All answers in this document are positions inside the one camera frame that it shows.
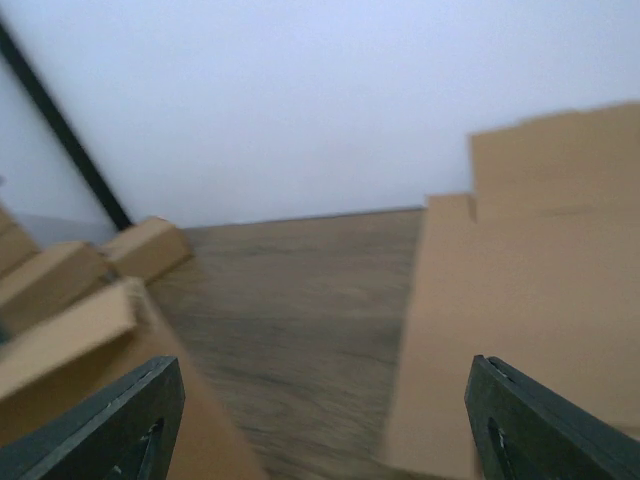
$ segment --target flattened cardboard box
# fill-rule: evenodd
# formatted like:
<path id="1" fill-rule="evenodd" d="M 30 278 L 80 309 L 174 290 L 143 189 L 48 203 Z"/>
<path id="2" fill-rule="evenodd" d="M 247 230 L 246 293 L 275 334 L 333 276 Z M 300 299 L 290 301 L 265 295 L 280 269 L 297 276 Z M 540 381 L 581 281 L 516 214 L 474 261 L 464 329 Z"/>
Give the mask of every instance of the flattened cardboard box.
<path id="1" fill-rule="evenodd" d="M 449 212 L 432 211 L 438 203 Z M 476 354 L 498 356 L 603 421 L 637 432 L 640 211 L 487 225 L 461 221 L 467 206 L 458 196 L 430 205 L 383 461 L 447 478 L 476 476 L 464 405 Z"/>
<path id="2" fill-rule="evenodd" d="M 640 206 L 640 103 L 471 138 L 478 221 Z"/>

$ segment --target floor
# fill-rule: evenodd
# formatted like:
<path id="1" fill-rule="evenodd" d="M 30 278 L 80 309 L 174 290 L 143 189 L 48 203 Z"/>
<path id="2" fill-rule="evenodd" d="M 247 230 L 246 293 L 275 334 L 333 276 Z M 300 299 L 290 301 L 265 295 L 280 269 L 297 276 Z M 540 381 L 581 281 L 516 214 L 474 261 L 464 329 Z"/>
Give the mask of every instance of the floor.
<path id="1" fill-rule="evenodd" d="M 375 461 L 422 210 L 187 230 L 150 290 L 273 479 L 401 479 Z"/>

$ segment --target white wall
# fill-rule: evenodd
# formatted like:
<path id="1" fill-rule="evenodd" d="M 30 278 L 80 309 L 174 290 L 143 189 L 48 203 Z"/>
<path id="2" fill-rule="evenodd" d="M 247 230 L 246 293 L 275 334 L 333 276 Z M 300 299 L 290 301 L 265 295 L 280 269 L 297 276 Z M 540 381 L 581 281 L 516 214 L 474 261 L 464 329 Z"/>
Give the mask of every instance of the white wall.
<path id="1" fill-rule="evenodd" d="M 0 0 L 136 219 L 416 205 L 466 135 L 640 97 L 631 0 Z"/>
<path id="2" fill-rule="evenodd" d="M 0 57 L 0 201 L 43 246 L 103 242 L 108 217 Z"/>

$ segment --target brown cardboard box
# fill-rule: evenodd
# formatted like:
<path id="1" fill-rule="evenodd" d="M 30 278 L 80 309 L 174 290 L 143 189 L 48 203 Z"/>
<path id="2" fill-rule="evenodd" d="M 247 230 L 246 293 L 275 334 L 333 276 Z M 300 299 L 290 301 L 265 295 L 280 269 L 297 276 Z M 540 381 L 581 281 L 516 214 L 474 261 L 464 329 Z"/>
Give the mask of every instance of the brown cardboard box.
<path id="1" fill-rule="evenodd" d="M 104 288 L 0 349 L 0 446 L 156 355 L 178 357 L 186 393 L 168 478 L 266 479 L 142 282 L 134 279 Z"/>
<path id="2" fill-rule="evenodd" d="M 476 475 L 464 405 L 476 354 L 498 356 L 637 431 L 640 211 L 487 224 L 461 221 L 468 208 L 459 196 L 430 205 L 383 461 L 447 478 Z"/>
<path id="3" fill-rule="evenodd" d="M 0 277 L 38 253 L 39 248 L 19 225 L 10 225 L 0 233 Z"/>
<path id="4" fill-rule="evenodd" d="M 0 234 L 13 224 L 13 218 L 0 204 Z"/>
<path id="5" fill-rule="evenodd" d="M 640 103 L 474 135 L 478 221 L 639 206 Z"/>
<path id="6" fill-rule="evenodd" d="M 172 223 L 151 217 L 128 228 L 102 247 L 114 269 L 146 282 L 191 256 L 182 232 Z"/>
<path id="7" fill-rule="evenodd" d="M 0 279 L 0 322 L 18 334 L 97 290 L 108 272 L 87 243 L 53 245 Z"/>

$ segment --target cardboard box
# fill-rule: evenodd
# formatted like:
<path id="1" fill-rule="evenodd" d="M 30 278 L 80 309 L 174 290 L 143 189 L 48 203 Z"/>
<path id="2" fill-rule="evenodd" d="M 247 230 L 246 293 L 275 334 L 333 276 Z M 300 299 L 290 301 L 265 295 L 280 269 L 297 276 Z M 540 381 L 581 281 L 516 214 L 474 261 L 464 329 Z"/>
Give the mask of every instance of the cardboard box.
<path id="1" fill-rule="evenodd" d="M 172 223 L 151 217 L 128 228 L 102 247 L 122 276 L 150 282 L 191 256 L 182 232 Z"/>
<path id="2" fill-rule="evenodd" d="M 478 221 L 640 206 L 640 103 L 471 138 Z"/>
<path id="3" fill-rule="evenodd" d="M 477 475 L 464 405 L 476 354 L 637 432 L 640 210 L 487 224 L 461 220 L 469 210 L 460 196 L 430 205 L 382 460 Z"/>
<path id="4" fill-rule="evenodd" d="M 108 272 L 87 243 L 53 245 L 0 279 L 0 322 L 18 334 L 96 291 Z"/>
<path id="5" fill-rule="evenodd" d="M 142 282 L 106 287 L 0 349 L 0 446 L 33 431 L 156 355 L 176 356 L 186 401 L 170 480 L 265 480 L 229 414 Z"/>
<path id="6" fill-rule="evenodd" d="M 40 249 L 19 225 L 10 225 L 0 233 L 0 277 L 27 261 Z"/>

